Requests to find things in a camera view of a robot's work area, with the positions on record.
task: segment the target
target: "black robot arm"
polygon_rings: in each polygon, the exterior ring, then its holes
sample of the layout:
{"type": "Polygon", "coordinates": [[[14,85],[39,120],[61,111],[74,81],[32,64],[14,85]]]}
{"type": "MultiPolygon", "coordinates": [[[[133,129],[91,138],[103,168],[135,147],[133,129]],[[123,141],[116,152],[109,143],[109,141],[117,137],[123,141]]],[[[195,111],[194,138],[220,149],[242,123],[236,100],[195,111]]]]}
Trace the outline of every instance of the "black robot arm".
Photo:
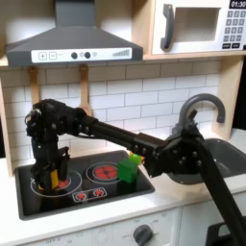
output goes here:
{"type": "Polygon", "coordinates": [[[58,135],[105,139],[143,156],[143,164],[150,177],[162,173],[199,173],[234,241],[239,246],[245,246],[246,229],[242,215],[192,120],[194,116],[195,113],[190,115],[180,133],[161,140],[99,122],[98,119],[87,116],[82,109],[73,109],[51,99],[41,101],[34,105],[26,117],[27,134],[32,137],[36,159],[32,168],[33,177],[47,192],[53,188],[51,173],[57,171],[59,180],[65,180],[68,148],[58,148],[58,135]]]}

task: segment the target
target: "microwave window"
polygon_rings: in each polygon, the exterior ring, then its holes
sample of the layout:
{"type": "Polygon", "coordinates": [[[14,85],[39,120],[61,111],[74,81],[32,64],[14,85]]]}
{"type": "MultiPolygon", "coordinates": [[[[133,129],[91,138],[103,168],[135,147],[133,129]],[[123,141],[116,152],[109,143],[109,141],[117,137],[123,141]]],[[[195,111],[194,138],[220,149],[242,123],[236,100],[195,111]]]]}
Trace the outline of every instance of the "microwave window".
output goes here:
{"type": "Polygon", "coordinates": [[[174,42],[214,41],[220,9],[177,8],[174,42]]]}

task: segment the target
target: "stove knob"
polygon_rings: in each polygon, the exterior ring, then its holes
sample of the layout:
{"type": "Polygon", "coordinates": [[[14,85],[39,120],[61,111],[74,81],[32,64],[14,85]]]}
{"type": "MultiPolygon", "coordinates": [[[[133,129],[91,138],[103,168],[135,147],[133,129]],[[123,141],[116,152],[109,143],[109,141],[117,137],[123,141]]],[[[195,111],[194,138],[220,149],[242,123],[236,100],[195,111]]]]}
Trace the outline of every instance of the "stove knob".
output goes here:
{"type": "Polygon", "coordinates": [[[87,59],[89,59],[89,58],[90,58],[90,53],[89,53],[89,52],[85,52],[85,57],[86,57],[87,59]]]}
{"type": "Polygon", "coordinates": [[[71,57],[72,57],[73,59],[77,59],[77,58],[78,58],[78,54],[74,52],[74,53],[71,54],[71,57]]]}
{"type": "Polygon", "coordinates": [[[148,225],[142,225],[135,229],[134,239],[138,246],[145,245],[153,237],[153,231],[148,225]]]}

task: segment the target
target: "green block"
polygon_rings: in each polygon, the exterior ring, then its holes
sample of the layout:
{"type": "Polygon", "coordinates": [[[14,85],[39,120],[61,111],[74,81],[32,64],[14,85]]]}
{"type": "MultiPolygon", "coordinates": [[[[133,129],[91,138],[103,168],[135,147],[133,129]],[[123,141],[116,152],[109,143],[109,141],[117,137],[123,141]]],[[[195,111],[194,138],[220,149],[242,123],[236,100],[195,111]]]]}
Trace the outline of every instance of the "green block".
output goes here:
{"type": "Polygon", "coordinates": [[[138,156],[138,155],[136,155],[134,153],[131,153],[129,155],[129,160],[135,162],[136,164],[141,164],[141,156],[138,156]]]}
{"type": "Polygon", "coordinates": [[[137,163],[125,159],[118,163],[117,177],[127,183],[133,183],[137,175],[137,163]]]}

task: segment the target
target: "white countertop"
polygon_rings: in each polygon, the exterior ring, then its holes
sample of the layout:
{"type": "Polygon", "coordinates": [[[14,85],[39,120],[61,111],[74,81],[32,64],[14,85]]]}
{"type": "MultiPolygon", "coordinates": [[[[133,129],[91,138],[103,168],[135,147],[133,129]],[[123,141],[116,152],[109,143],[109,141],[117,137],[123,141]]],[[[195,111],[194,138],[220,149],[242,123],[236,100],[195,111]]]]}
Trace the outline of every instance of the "white countertop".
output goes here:
{"type": "MultiPolygon", "coordinates": [[[[216,137],[216,135],[208,134],[206,137],[216,137]]],[[[246,146],[243,144],[245,141],[246,132],[233,131],[230,142],[246,153],[246,146]]],[[[156,189],[151,194],[30,221],[22,221],[18,216],[14,178],[8,178],[6,160],[1,159],[0,245],[25,244],[59,234],[68,234],[145,213],[172,209],[209,199],[209,193],[204,184],[176,184],[167,175],[152,179],[151,182],[156,189]]],[[[232,193],[245,191],[246,175],[226,179],[226,183],[232,193]]]]}

